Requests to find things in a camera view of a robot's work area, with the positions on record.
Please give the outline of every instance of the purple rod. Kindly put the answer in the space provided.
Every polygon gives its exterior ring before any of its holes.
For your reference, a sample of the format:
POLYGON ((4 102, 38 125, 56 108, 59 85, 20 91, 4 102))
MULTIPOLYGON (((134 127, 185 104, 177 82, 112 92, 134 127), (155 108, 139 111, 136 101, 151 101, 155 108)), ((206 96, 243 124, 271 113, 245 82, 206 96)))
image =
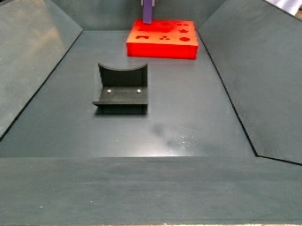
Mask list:
POLYGON ((143 0, 143 21, 146 24, 152 24, 154 19, 154 0, 143 0))

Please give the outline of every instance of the gray wall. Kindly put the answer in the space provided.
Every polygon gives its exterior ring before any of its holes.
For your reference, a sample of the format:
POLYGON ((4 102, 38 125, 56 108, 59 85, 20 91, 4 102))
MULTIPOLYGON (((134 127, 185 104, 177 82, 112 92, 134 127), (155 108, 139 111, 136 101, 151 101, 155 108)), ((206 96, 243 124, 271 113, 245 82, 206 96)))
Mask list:
POLYGON ((50 0, 0 5, 0 138, 80 32, 50 0))
POLYGON ((262 0, 226 0, 201 27, 261 156, 302 162, 302 23, 262 0))
MULTIPOLYGON (((127 30, 142 18, 140 0, 52 0, 84 30, 127 30)), ((190 19, 201 26, 226 0, 156 0, 156 19, 190 19)))

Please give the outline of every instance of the red block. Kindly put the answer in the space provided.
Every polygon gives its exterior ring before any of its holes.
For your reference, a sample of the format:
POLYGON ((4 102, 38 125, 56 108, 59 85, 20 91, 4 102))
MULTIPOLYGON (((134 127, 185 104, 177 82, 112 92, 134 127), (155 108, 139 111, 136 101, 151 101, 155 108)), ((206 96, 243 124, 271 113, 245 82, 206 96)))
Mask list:
POLYGON ((139 19, 127 38, 130 57, 197 59, 198 38, 193 21, 139 19))

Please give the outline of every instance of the metal bracket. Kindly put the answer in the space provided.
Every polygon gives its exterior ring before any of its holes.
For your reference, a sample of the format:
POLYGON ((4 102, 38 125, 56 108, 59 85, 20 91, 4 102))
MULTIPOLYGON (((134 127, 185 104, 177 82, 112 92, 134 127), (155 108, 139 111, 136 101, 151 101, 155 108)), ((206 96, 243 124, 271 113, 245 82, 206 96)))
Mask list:
POLYGON ((102 113, 136 114, 147 110, 147 64, 135 69, 114 69, 99 64, 103 84, 99 101, 102 113))

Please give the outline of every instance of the black bracket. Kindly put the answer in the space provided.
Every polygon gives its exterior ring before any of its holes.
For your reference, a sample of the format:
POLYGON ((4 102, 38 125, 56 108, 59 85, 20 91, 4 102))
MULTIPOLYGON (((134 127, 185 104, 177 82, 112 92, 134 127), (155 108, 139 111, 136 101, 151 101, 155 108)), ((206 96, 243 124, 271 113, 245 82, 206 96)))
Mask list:
POLYGON ((147 64, 135 69, 114 69, 99 64, 103 84, 94 104, 107 114, 144 114, 147 111, 147 64))

